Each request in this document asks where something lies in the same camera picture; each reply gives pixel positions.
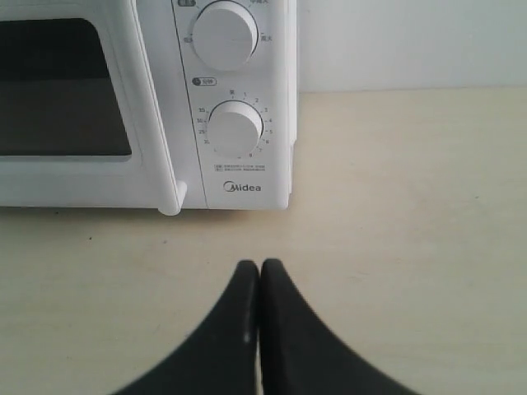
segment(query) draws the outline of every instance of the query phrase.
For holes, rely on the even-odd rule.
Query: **black object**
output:
[[[331,333],[277,259],[261,279],[240,262],[191,337],[115,395],[255,395],[258,328],[265,395],[417,395]]]
[[[258,268],[238,264],[216,306],[156,368],[116,395],[256,394]]]
[[[336,338],[277,259],[262,267],[259,319],[266,395],[415,394]]]

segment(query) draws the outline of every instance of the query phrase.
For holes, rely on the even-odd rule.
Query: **wooden table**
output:
[[[427,394],[527,393],[527,89],[301,97],[288,211],[0,211],[0,393],[105,394],[241,258]]]

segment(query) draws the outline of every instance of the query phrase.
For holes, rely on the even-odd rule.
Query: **microwave door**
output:
[[[0,37],[0,205],[180,211],[135,2],[2,0]]]

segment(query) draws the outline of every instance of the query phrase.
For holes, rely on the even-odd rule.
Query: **control panel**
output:
[[[296,102],[296,42],[290,64],[284,13],[290,1],[173,4],[208,205],[287,205],[281,202],[291,188],[296,134],[289,123],[296,117],[296,108],[290,109],[291,95]],[[280,203],[273,199],[278,195]]]

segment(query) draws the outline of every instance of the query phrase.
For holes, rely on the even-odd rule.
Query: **power knob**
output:
[[[220,1],[207,6],[194,23],[196,54],[209,67],[233,71],[249,61],[258,43],[253,16],[237,2]]]
[[[207,137],[217,153],[238,158],[256,147],[263,130],[264,121],[258,111],[242,101],[232,100],[212,111]]]

